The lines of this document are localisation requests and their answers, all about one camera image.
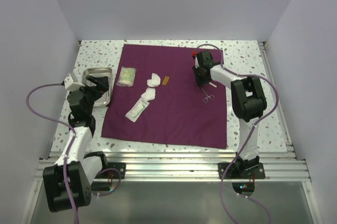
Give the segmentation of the steel hemostat forceps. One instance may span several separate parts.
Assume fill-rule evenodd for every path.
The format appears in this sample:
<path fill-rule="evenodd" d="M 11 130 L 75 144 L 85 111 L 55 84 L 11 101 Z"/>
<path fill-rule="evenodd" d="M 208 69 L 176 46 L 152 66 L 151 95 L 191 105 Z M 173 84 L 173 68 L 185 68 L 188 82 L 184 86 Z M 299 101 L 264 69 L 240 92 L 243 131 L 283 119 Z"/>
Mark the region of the steel hemostat forceps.
<path fill-rule="evenodd" d="M 207 104 L 207 103 L 209 102 L 209 100 L 214 100 L 214 99 L 215 99 L 214 95 L 209 95 L 209 94 L 204 90 L 203 87 L 201 87 L 201 90 L 202 90 L 202 92 L 203 92 L 203 94 L 204 94 L 204 98 L 203 98 L 203 102 L 204 102 L 204 103 Z"/>

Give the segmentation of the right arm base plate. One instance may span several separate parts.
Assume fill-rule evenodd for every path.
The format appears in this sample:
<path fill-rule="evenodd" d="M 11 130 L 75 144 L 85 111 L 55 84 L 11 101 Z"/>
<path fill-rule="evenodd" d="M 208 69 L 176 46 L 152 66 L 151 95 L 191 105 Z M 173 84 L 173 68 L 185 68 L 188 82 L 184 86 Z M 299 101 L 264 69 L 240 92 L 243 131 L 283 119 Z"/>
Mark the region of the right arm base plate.
<path fill-rule="evenodd" d="M 224 179 L 265 179 L 265 171 L 262 163 L 252 167 L 239 167 L 233 164 L 226 172 Z"/>

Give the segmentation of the bagged bandage roll green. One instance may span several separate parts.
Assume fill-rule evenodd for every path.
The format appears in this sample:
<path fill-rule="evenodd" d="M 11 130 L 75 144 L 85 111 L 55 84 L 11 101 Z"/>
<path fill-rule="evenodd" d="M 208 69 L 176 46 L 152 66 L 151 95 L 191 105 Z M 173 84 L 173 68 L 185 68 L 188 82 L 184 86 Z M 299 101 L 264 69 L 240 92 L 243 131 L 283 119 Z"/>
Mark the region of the bagged bandage roll green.
<path fill-rule="evenodd" d="M 134 85 L 136 69 L 122 67 L 117 81 L 118 86 L 132 87 Z"/>

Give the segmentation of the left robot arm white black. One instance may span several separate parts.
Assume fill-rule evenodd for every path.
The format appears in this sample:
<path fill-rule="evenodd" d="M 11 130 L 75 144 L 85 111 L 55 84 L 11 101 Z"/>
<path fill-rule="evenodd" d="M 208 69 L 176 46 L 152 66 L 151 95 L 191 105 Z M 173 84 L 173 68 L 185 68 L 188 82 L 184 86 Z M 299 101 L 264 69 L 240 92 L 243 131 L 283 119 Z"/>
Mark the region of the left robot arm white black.
<path fill-rule="evenodd" d="M 63 85 L 69 92 L 69 140 L 59 159 L 43 171 L 43 181 L 49 210 L 59 212 L 87 206 L 91 202 L 91 184 L 95 178 L 108 175 L 110 166 L 101 152 L 87 154 L 93 138 L 96 120 L 92 114 L 95 102 L 109 91 L 109 78 L 86 77 L 91 85 L 80 83 L 69 74 Z"/>

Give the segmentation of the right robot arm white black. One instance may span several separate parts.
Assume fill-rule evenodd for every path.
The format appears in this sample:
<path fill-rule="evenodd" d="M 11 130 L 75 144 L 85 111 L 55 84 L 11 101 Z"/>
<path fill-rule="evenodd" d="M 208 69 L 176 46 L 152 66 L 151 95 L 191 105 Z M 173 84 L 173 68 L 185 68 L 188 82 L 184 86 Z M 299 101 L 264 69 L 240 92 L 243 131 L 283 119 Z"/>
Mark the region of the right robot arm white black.
<path fill-rule="evenodd" d="M 233 161 L 218 164 L 221 179 L 264 179 L 265 171 L 257 149 L 257 125 L 267 107 L 261 81 L 222 68 L 208 50 L 194 52 L 193 73 L 198 86 L 216 81 L 231 91 L 232 110 L 239 119 L 239 147 Z"/>

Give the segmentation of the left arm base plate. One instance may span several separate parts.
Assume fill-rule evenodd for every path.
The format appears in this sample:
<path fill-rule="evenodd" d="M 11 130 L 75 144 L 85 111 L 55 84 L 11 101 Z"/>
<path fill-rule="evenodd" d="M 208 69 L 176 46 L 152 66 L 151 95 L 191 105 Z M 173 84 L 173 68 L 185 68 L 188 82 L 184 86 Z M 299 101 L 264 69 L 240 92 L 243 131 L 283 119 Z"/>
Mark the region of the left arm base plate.
<path fill-rule="evenodd" d="M 100 171 L 95 179 L 124 179 L 126 173 L 126 163 L 108 162 L 106 168 Z"/>

